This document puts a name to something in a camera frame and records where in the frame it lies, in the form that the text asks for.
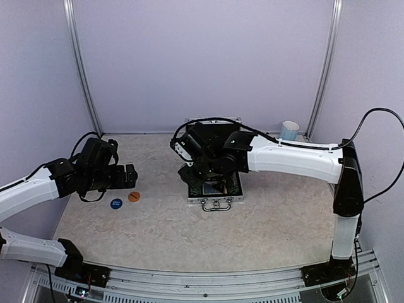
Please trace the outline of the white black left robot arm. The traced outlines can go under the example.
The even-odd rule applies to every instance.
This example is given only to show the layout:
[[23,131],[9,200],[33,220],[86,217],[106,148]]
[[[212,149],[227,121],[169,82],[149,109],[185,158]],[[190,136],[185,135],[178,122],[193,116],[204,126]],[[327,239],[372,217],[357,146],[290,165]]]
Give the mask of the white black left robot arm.
[[[120,165],[113,139],[87,139],[82,151],[39,165],[30,175],[1,188],[1,220],[33,206],[73,193],[86,202],[86,194],[133,189],[138,179],[134,165]],[[85,263],[79,249],[67,239],[45,240],[1,228],[1,259],[53,266],[57,277],[105,287],[110,270]]]

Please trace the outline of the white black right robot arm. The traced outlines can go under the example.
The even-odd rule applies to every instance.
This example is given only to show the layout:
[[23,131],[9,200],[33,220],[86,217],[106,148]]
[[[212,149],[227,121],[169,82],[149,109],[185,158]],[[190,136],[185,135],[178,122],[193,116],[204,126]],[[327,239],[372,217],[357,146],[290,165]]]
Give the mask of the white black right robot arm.
[[171,149],[185,162],[181,179],[191,188],[235,172],[279,172],[322,180],[335,187],[335,229],[329,261],[301,269],[307,287],[356,277],[355,242],[364,209],[362,173],[355,145],[294,143],[229,118],[202,118],[179,126]]

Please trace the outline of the aluminium poker case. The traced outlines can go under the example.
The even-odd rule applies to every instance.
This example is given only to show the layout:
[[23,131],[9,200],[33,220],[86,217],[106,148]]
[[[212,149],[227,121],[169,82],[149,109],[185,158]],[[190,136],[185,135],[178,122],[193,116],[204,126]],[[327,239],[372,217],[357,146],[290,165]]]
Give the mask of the aluminium poker case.
[[[211,118],[202,122],[200,134],[211,143],[211,149],[219,150],[224,141],[239,127],[235,124]],[[244,193],[239,173],[233,173],[230,179],[211,177],[199,188],[187,188],[187,203],[200,206],[203,211],[228,211],[234,203],[244,201]]]

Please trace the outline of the green chip group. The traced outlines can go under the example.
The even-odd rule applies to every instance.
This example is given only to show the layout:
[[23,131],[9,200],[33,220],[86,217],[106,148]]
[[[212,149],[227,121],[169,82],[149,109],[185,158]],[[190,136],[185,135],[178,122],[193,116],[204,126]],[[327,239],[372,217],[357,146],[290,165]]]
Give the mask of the green chip group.
[[233,175],[231,178],[228,179],[227,185],[229,194],[239,194],[239,181],[236,175]]

